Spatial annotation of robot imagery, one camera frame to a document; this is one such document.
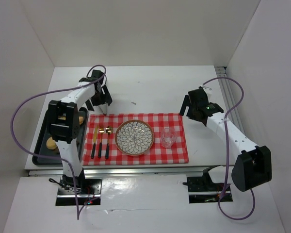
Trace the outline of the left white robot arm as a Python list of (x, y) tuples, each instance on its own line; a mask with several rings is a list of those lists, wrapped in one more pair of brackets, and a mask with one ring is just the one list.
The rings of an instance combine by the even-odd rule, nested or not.
[(86, 104), (89, 110), (99, 107), (104, 115), (112, 103), (112, 97), (103, 83), (104, 73), (92, 70), (79, 80), (78, 89), (73, 90), (61, 100), (52, 100), (48, 104), (47, 130), (55, 140), (63, 159), (64, 185), (83, 188), (86, 186), (85, 174), (80, 163), (77, 149), (77, 137), (80, 131), (79, 109)]

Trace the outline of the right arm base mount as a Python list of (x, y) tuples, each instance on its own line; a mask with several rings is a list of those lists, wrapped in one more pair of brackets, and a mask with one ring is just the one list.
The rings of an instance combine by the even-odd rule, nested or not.
[(216, 166), (203, 170), (201, 176), (187, 177), (182, 184), (188, 189), (189, 203), (215, 203), (219, 201), (224, 183), (214, 183), (210, 178), (209, 171)]

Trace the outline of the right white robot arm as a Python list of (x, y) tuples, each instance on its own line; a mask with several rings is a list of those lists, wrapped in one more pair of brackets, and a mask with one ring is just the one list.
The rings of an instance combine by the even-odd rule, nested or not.
[(210, 102), (204, 88), (189, 91), (184, 97), (180, 113), (189, 119), (203, 123), (226, 144), (227, 157), (233, 156), (232, 167), (217, 166), (208, 171), (214, 183), (216, 174), (224, 172), (223, 183), (233, 184), (245, 192), (272, 179), (271, 151), (267, 146), (259, 146), (245, 136), (226, 116), (223, 109)]

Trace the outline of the bread slice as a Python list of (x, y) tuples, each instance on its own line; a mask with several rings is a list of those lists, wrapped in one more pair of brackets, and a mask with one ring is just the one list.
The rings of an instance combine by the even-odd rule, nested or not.
[[(58, 118), (59, 120), (66, 120), (65, 116), (61, 116)], [(79, 116), (79, 124), (82, 125), (84, 122), (84, 118), (82, 116)]]

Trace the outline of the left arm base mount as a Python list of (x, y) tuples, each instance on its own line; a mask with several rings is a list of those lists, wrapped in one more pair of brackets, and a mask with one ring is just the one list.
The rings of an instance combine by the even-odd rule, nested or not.
[(76, 206), (75, 190), (79, 205), (93, 206), (101, 203), (102, 179), (88, 179), (85, 188), (77, 187), (76, 189), (73, 186), (64, 185), (62, 179), (58, 182), (49, 178), (48, 181), (58, 185), (56, 206)]

